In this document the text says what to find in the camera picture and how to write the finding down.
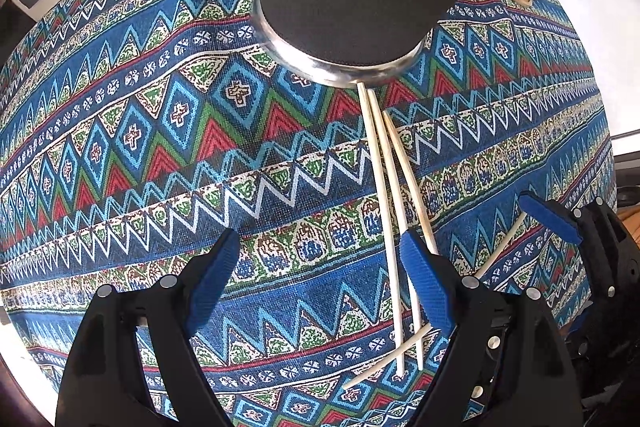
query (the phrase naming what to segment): table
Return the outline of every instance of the table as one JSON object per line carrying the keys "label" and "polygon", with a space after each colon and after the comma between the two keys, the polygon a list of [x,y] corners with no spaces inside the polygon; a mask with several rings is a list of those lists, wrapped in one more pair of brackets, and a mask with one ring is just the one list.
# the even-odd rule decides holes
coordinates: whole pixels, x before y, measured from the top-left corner
{"label": "table", "polygon": [[[410,351],[402,377],[392,364],[341,388],[393,345],[360,108],[276,65],[251,4],[63,0],[27,35],[0,78],[2,299],[56,386],[99,285],[147,287],[233,227],[241,259],[191,341],[233,422],[395,425],[447,341],[425,338],[424,371]],[[615,202],[602,100],[557,0],[459,0],[378,97],[462,274],[510,229],[521,190]],[[589,295],[575,247],[529,217],[484,281],[537,286],[559,325]],[[139,343],[154,404],[172,415],[144,328]]]}

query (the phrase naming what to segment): tablecloth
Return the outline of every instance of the tablecloth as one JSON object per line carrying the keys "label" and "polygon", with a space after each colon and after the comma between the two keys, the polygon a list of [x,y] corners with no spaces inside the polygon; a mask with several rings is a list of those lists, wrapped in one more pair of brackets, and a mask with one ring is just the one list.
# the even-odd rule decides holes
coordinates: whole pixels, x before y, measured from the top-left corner
{"label": "tablecloth", "polygon": [[[447,341],[425,338],[424,371],[411,350],[402,377],[393,363],[341,388],[394,345],[364,125],[355,92],[260,49],[251,4],[62,0],[18,45],[0,78],[2,299],[57,386],[99,285],[147,287],[233,227],[241,259],[191,343],[234,424],[398,425]],[[509,230],[521,190],[614,204],[602,100],[557,0],[458,0],[378,97],[462,274]],[[483,280],[537,286],[559,325],[589,294],[575,247],[530,218]],[[138,342],[172,415],[143,328]]]}

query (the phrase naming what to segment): wooden stick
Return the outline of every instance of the wooden stick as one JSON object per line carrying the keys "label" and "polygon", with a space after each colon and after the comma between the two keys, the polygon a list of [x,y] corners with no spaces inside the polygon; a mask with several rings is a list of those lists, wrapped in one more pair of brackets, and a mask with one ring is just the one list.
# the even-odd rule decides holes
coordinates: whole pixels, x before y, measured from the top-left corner
{"label": "wooden stick", "polygon": [[476,272],[476,279],[480,279],[485,273],[487,273],[492,264],[495,263],[496,259],[498,259],[498,257],[502,253],[502,250],[507,247],[507,245],[511,242],[511,239],[513,239],[513,237],[516,235],[516,232],[518,231],[521,224],[524,223],[524,219],[526,217],[526,212],[520,213],[518,219],[516,219],[516,222],[513,223],[513,226],[509,229],[509,232],[507,232],[507,235],[505,235],[502,238],[502,241],[500,241],[500,245],[498,245],[498,248],[495,249],[494,253],[489,256],[489,259],[487,259],[486,262],[481,266],[481,268]]}
{"label": "wooden stick", "polygon": [[394,125],[391,117],[386,111],[382,113],[382,118],[385,121],[386,131],[388,132],[389,138],[391,139],[391,143],[396,150],[396,156],[398,156],[398,161],[400,162],[402,173],[404,174],[406,184],[409,187],[409,193],[411,194],[411,198],[414,201],[415,211],[418,214],[418,221],[420,222],[424,241],[431,253],[439,255],[436,238],[433,235],[433,230],[431,230],[429,215],[427,214],[427,209],[425,208],[424,202],[422,201],[420,187],[418,187],[418,182],[415,180],[414,170],[411,168],[409,156],[406,155],[404,145],[402,145],[402,140],[400,139],[400,135],[396,130],[396,126]]}
{"label": "wooden stick", "polygon": [[387,365],[390,362],[393,362],[394,358],[396,358],[398,355],[402,355],[407,349],[409,349],[415,343],[417,343],[417,342],[422,343],[422,338],[427,333],[429,333],[429,331],[431,331],[432,329],[433,329],[433,327],[429,323],[425,324],[423,327],[421,327],[415,333],[414,336],[412,336],[408,340],[404,341],[404,343],[402,343],[400,346],[396,347],[396,349],[394,349],[393,351],[387,353],[384,357],[382,357],[380,360],[378,360],[374,365],[369,367],[366,371],[360,373],[357,377],[351,379],[350,381],[345,382],[342,385],[342,388],[343,389],[348,389],[350,387],[353,387],[354,385],[358,385],[360,382],[362,382],[364,380],[367,380],[367,378],[370,378],[376,372],[380,371],[380,369],[385,367],[385,365]]}
{"label": "wooden stick", "polygon": [[[389,286],[391,291],[391,308],[394,316],[394,334],[396,348],[402,344],[402,308],[400,301],[400,284],[398,281],[398,265],[396,264],[396,242],[394,240],[394,230],[391,226],[391,214],[389,212],[389,199],[386,193],[385,175],[382,171],[382,160],[380,149],[378,148],[378,138],[376,128],[371,116],[369,101],[367,100],[367,89],[364,84],[358,83],[358,97],[360,98],[360,110],[364,118],[364,127],[369,143],[369,153],[373,166],[373,176],[376,181],[376,191],[378,193],[378,204],[380,205],[380,218],[382,220],[382,233],[385,240],[386,266],[389,272]],[[400,352],[396,357],[396,375],[404,375],[404,352]]]}
{"label": "wooden stick", "polygon": [[[376,124],[376,130],[378,132],[378,139],[380,140],[380,147],[382,148],[382,157],[385,160],[386,166],[386,179],[389,181],[391,188],[391,195],[394,202],[394,208],[396,210],[396,217],[398,218],[398,229],[400,235],[407,231],[409,228],[406,223],[406,215],[404,213],[404,200],[402,199],[402,192],[400,190],[400,182],[398,181],[398,172],[396,171],[396,163],[394,162],[394,155],[391,152],[391,145],[389,144],[388,136],[386,135],[385,123],[382,121],[382,111],[378,105],[378,99],[376,92],[373,89],[368,89],[369,105],[371,112],[373,113],[373,120]],[[420,299],[415,292],[415,288],[411,279],[407,277],[409,283],[409,297],[411,299],[411,312],[414,320],[414,331],[422,326],[422,314],[420,313]],[[418,362],[418,369],[420,371],[424,368],[424,348],[422,341],[415,344],[415,356]]]}

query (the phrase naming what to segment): metal bolt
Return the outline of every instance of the metal bolt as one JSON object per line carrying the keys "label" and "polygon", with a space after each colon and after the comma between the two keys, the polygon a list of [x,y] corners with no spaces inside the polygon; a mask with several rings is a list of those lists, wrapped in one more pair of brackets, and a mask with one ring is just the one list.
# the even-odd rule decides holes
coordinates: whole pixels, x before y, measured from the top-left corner
{"label": "metal bolt", "polygon": [[478,288],[478,286],[480,285],[480,281],[472,275],[466,275],[465,277],[463,277],[462,283],[466,288],[469,288],[471,290]]}
{"label": "metal bolt", "polygon": [[529,297],[529,299],[531,299],[532,301],[537,301],[538,299],[540,299],[540,297],[542,297],[542,294],[540,293],[540,290],[538,288],[527,288],[527,297]]}
{"label": "metal bolt", "polygon": [[162,288],[172,288],[177,282],[178,278],[175,275],[169,274],[162,277],[162,279],[160,280],[160,285],[162,286]]}
{"label": "metal bolt", "polygon": [[486,345],[489,346],[489,349],[498,349],[500,346],[500,337],[491,337]]}
{"label": "metal bolt", "polygon": [[113,288],[111,288],[110,284],[103,284],[96,291],[96,295],[98,297],[108,297],[109,295],[111,295],[111,291],[113,291]]}

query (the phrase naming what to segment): white wall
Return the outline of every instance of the white wall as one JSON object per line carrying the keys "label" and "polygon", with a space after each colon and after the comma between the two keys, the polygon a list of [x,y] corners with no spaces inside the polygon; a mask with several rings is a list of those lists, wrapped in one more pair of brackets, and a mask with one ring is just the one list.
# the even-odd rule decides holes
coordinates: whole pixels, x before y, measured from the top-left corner
{"label": "white wall", "polygon": [[[640,0],[559,0],[589,55],[611,136],[640,129]],[[640,135],[613,140],[640,150]]]}

